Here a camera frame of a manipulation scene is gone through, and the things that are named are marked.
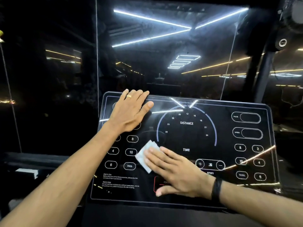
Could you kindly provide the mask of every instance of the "left hand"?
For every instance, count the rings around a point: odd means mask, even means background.
[[[149,101],[142,107],[148,95],[149,91],[131,90],[128,92],[128,89],[124,90],[114,107],[108,123],[116,127],[120,134],[125,131],[132,131],[154,105],[152,101]]]

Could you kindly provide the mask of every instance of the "finger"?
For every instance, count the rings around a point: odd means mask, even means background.
[[[162,161],[166,162],[166,163],[177,165],[176,160],[170,158],[169,156],[167,156],[162,151],[156,150],[156,149],[151,147],[151,148],[149,148],[149,152],[151,154],[155,155],[156,157],[158,157],[159,159],[161,159]]]
[[[144,155],[148,160],[150,160],[153,164],[156,166],[161,167],[162,169],[171,169],[172,165],[168,164],[161,159],[159,159],[157,156],[153,155],[149,150],[144,151]]]
[[[169,173],[167,171],[153,164],[148,158],[144,157],[144,162],[153,172],[157,173],[158,175],[161,175],[163,178],[168,177]]]
[[[146,99],[146,97],[148,95],[149,95],[149,91],[143,92],[142,95],[140,95],[140,97],[137,100],[137,102],[140,104],[140,106],[142,106],[144,100]]]
[[[126,97],[126,95],[127,95],[127,93],[128,93],[128,89],[125,89],[125,90],[122,92],[122,94],[121,94],[121,96],[120,96],[119,101],[124,100],[124,99],[125,99],[125,97]]]
[[[178,194],[178,193],[180,193],[180,191],[178,191],[172,186],[162,186],[159,189],[157,189],[156,196],[160,197],[161,195],[165,195],[165,194]]]
[[[136,92],[136,90],[131,90],[127,95],[130,95],[131,97],[126,97],[125,100],[131,100],[132,96],[134,95],[134,93]]]
[[[146,104],[143,105],[141,110],[138,112],[137,117],[140,122],[142,121],[143,117],[146,115],[146,113],[154,106],[153,101],[149,101]]]
[[[181,160],[181,158],[182,158],[181,155],[176,154],[175,152],[173,152],[173,151],[170,150],[170,149],[167,149],[167,148],[164,147],[164,146],[161,146],[161,147],[160,147],[160,150],[161,150],[163,153],[165,153],[166,155],[168,155],[169,157],[171,157],[172,159]]]
[[[138,90],[134,93],[134,95],[132,95],[131,99],[133,101],[137,101],[137,99],[140,97],[140,95],[142,95],[143,91],[142,90]]]

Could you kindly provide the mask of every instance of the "metal pole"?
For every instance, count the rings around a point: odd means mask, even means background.
[[[259,74],[253,91],[254,103],[262,102],[274,56],[275,52],[269,51],[267,51],[263,56],[259,69]]]

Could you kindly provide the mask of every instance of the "control panel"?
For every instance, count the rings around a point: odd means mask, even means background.
[[[98,130],[108,120],[121,93],[103,96]],[[93,179],[90,199],[140,206],[224,209],[203,198],[156,197],[169,185],[148,174],[135,156],[149,141],[185,156],[201,171],[239,186],[266,190],[277,185],[278,168],[271,110],[264,104],[149,95],[154,107],[131,132],[121,134]]]

